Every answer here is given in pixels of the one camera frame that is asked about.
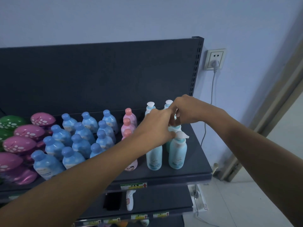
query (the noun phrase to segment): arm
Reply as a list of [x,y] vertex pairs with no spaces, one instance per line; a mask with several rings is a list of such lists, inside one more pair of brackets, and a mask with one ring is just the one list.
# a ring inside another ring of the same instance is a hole
[[171,113],[153,109],[130,137],[1,208],[1,223],[70,226],[129,164],[174,138],[175,133],[168,131]]
[[294,226],[303,222],[303,160],[243,126],[224,110],[191,96],[176,98],[170,124],[206,122]]

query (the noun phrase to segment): wall outlet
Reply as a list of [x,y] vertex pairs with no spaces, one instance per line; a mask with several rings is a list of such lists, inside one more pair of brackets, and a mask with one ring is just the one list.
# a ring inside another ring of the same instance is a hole
[[223,67],[223,63],[225,60],[227,50],[224,49],[214,49],[214,50],[207,50],[207,56],[205,60],[204,70],[213,70],[214,68],[211,66],[214,60],[219,61],[219,69]]

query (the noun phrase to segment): right hand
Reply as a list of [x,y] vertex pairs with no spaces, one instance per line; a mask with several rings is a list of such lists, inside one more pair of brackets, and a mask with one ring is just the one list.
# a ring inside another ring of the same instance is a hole
[[171,126],[199,121],[207,123],[212,114],[218,110],[222,110],[188,95],[177,97],[169,108],[173,111],[169,120]]

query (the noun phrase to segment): blue bottle cap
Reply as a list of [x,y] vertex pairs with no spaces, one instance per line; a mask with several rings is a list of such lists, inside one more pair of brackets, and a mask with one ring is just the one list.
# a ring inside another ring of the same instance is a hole
[[98,122],[98,124],[99,124],[99,127],[102,128],[102,129],[106,128],[106,126],[107,126],[107,124],[104,120],[100,120]]
[[42,150],[36,150],[32,153],[31,157],[33,160],[39,162],[44,159],[46,154]]
[[50,146],[50,145],[53,145],[55,143],[55,139],[51,136],[47,136],[43,139],[43,142],[47,145],[47,146]]
[[67,113],[64,113],[63,115],[61,115],[61,117],[64,121],[69,121],[71,119],[71,117]]
[[98,143],[93,143],[91,146],[91,150],[94,154],[105,151],[103,148],[100,147]]
[[82,117],[84,119],[89,119],[91,116],[89,115],[89,113],[87,111],[85,111],[85,112],[82,113]]
[[74,126],[77,131],[81,131],[84,129],[82,122],[77,122]]
[[74,134],[71,139],[73,140],[74,143],[79,143],[82,141],[82,137],[79,134]]
[[98,136],[99,139],[105,139],[105,136],[106,136],[105,131],[104,130],[98,130],[97,136]]
[[62,130],[62,128],[59,125],[53,125],[51,126],[51,130],[53,131],[53,133],[58,133]]
[[105,117],[110,117],[111,116],[111,112],[109,110],[104,110],[103,114]]
[[62,155],[66,158],[74,155],[74,150],[70,146],[66,146],[62,149]]

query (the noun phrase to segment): pink bottle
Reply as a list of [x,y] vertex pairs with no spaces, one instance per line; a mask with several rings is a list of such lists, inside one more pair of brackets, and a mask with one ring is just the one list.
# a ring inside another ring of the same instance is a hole
[[29,137],[36,142],[42,141],[46,136],[51,135],[51,130],[45,131],[42,127],[33,124],[22,125],[14,131],[14,136]]
[[55,124],[56,119],[45,112],[38,112],[32,115],[31,122],[34,125],[41,126],[43,129],[48,130]]
[[5,151],[21,156],[26,163],[33,163],[31,154],[41,149],[45,144],[43,142],[36,143],[29,137],[12,136],[3,141],[2,146]]
[[130,108],[125,109],[125,115],[123,116],[123,119],[129,118],[131,120],[131,123],[134,124],[134,126],[137,128],[137,117],[133,114]]
[[131,123],[131,120],[129,118],[123,119],[123,125],[121,127],[122,136],[124,136],[124,131],[126,129],[130,129],[132,132],[134,132],[134,130],[136,129],[136,127],[134,126],[134,124]]
[[22,158],[17,155],[0,153],[0,177],[8,183],[26,185],[32,183],[38,174],[22,165]]
[[122,140],[125,139],[126,137],[130,136],[131,134],[132,134],[131,129],[125,129],[124,133],[122,134],[123,135]]

